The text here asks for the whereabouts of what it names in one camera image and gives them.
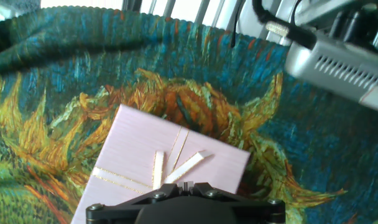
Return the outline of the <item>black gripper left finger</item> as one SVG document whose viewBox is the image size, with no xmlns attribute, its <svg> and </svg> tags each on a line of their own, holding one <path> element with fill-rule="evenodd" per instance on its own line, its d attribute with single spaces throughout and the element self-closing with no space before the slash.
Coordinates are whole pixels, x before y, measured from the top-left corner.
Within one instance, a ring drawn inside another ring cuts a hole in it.
<svg viewBox="0 0 378 224">
<path fill-rule="evenodd" d="M 187 183 L 163 184 L 160 189 L 130 199 L 118 205 L 95 203 L 86 208 L 86 224 L 135 223 L 140 214 L 161 219 L 162 212 L 177 212 L 185 207 Z"/>
</svg>

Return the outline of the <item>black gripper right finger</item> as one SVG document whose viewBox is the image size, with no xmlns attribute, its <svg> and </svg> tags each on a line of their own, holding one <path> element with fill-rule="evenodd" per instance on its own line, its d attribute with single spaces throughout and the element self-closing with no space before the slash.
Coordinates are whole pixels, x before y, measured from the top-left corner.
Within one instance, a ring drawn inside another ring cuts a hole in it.
<svg viewBox="0 0 378 224">
<path fill-rule="evenodd" d="M 285 202 L 251 200 L 209 183 L 186 183 L 186 194 L 197 199 L 190 211 L 206 223 L 285 223 Z"/>
</svg>

